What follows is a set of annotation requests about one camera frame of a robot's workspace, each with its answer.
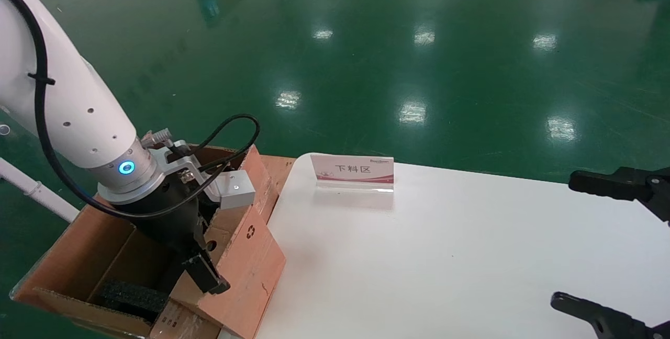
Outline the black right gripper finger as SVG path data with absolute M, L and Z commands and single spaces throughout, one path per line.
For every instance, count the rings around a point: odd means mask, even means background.
M 551 307 L 588 322 L 598 338 L 669 338 L 669 321 L 649 327 L 622 311 L 563 292 L 551 296 Z
M 612 174 L 574 171 L 570 175 L 569 188 L 615 200 L 638 200 L 660 221 L 669 221 L 668 167 L 655 171 L 620 167 Z

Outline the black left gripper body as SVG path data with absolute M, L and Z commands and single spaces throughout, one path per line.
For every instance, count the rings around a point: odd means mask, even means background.
M 180 179 L 165 179 L 144 198 L 127 204 L 113 203 L 111 206 L 136 217 L 141 213 L 171 208 L 197 187 L 196 182 L 185 184 Z M 147 237 L 176 251 L 183 261 L 201 255 L 204 262 L 209 262 L 204 233 L 210 225 L 210 201 L 201 203 L 201 197 L 206 198 L 206 194 L 201 192 L 184 205 L 160 217 L 132 218 L 131 223 Z

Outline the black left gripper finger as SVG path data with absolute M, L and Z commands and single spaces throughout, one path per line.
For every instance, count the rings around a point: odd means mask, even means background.
M 230 283 L 217 272 L 208 253 L 197 253 L 182 260 L 181 265 L 203 293 L 218 295 L 230 289 Z

